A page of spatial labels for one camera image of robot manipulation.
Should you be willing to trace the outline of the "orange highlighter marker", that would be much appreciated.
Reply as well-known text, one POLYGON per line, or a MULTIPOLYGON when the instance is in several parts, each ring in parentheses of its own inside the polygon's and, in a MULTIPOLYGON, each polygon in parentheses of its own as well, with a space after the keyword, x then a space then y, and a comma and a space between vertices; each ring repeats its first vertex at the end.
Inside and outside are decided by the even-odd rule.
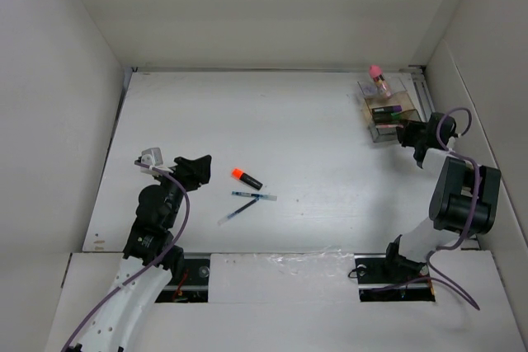
POLYGON ((231 176, 243 184, 253 188, 254 190, 259 191, 263 187, 263 184, 260 181, 248 175, 239 168, 234 168, 231 172, 231 176))

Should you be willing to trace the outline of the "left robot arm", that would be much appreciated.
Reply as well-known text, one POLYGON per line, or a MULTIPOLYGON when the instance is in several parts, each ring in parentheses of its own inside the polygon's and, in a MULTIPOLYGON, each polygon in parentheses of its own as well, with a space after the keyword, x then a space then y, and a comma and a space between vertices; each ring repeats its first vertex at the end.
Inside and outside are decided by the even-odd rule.
POLYGON ((135 165, 155 184, 139 193, 135 220, 107 295, 83 318, 64 351, 131 351, 159 294, 185 272, 183 231, 172 232, 179 210, 190 217, 189 193, 210 181, 212 157, 177 157, 165 167, 157 148, 146 150, 135 165))

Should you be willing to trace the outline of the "green highlighter marker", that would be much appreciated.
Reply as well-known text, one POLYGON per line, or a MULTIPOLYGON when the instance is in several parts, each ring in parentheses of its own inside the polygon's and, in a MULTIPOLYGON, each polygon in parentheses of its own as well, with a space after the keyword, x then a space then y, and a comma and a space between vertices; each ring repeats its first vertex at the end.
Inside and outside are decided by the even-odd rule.
POLYGON ((375 124, 393 124, 398 122, 401 118, 402 116, 400 114, 383 113, 372 115, 372 120, 375 124))

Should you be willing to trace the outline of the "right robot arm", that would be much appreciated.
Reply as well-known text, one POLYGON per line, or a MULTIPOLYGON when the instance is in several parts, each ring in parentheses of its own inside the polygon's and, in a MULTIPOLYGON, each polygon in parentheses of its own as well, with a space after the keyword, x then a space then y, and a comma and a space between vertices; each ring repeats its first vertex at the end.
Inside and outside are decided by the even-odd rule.
POLYGON ((398 141, 414 149, 417 165, 437 182, 425 220, 387 247, 381 270, 390 280, 401 280, 430 253, 454 250, 493 227, 502 174, 458 154, 455 140, 463 134, 456 128, 455 119, 442 113, 431 114, 427 122, 404 120, 398 127, 398 141))

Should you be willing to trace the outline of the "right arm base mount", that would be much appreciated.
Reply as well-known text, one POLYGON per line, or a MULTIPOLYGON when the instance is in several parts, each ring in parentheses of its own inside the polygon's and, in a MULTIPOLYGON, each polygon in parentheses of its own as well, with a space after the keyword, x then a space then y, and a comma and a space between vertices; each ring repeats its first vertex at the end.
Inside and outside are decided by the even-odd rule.
POLYGON ((426 263, 402 256, 401 238, 388 244, 384 254, 354 255, 347 277, 357 282, 362 303, 436 301, 426 263))

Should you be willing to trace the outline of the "purple highlighter marker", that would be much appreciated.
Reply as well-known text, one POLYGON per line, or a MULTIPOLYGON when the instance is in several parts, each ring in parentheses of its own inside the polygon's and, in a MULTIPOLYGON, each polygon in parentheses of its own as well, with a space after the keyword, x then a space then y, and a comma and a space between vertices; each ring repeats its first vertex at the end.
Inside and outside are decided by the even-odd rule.
POLYGON ((372 115, 393 114, 393 113, 402 112, 403 111, 403 107, 400 106, 400 105, 396 105, 396 106, 381 106, 381 107, 372 108, 370 111, 371 111, 372 115))

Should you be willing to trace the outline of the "pink cap lead tube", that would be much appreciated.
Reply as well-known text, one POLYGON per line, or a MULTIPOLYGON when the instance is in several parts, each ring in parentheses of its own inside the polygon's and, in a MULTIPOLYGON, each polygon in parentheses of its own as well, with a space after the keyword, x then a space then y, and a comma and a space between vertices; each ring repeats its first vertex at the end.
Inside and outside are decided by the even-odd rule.
POLYGON ((384 74, 380 66, 374 64, 370 65, 369 75, 377 87, 379 96, 383 98, 390 98, 393 95, 389 84, 384 78, 384 74))

